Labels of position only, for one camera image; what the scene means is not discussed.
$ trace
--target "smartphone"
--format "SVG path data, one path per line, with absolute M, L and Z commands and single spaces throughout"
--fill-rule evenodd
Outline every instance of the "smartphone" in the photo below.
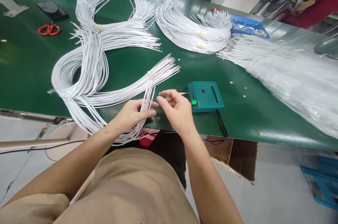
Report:
M 52 20 L 68 17 L 68 14 L 51 0 L 39 2 L 37 5 Z

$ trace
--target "right hand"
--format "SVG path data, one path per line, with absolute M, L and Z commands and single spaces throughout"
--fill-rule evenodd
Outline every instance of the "right hand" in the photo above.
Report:
M 197 132 L 193 120 L 191 103 L 181 96 L 176 90 L 165 90 L 159 93 L 156 98 L 163 108 L 171 126 L 181 136 L 185 138 L 192 132 Z

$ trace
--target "blue plastic crate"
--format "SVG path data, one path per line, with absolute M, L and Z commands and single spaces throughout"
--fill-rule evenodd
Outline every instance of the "blue plastic crate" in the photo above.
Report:
M 265 39 L 270 39 L 270 36 L 266 29 L 263 27 L 263 25 L 259 21 L 251 20 L 249 18 L 241 17 L 238 15 L 231 15 L 231 22 L 233 25 L 239 24 L 242 25 L 242 29 L 235 29 L 234 26 L 231 28 L 231 33 L 236 34 L 247 34 L 247 35 L 255 35 L 259 36 Z M 266 36 L 257 35 L 254 33 L 254 30 L 261 30 L 266 32 Z

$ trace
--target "red scissors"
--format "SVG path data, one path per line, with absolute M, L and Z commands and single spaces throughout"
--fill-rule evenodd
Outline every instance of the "red scissors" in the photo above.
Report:
M 57 31 L 55 31 L 55 32 L 52 33 L 54 27 L 57 28 Z M 42 27 L 40 27 L 38 29 L 38 33 L 41 36 L 48 36 L 48 35 L 50 35 L 50 36 L 56 36 L 60 32 L 61 32 L 61 29 L 58 26 L 56 26 L 53 22 L 50 25 L 48 25 L 48 24 L 43 25 Z

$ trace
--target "left hand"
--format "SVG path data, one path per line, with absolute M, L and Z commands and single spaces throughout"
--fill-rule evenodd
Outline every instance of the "left hand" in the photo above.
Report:
M 143 99 L 130 100 L 118 113 L 118 115 L 110 121 L 106 127 L 113 127 L 120 135 L 132 129 L 138 122 L 143 119 L 150 118 L 156 115 L 153 107 L 158 107 L 158 103 L 152 102 L 151 110 L 140 112 Z

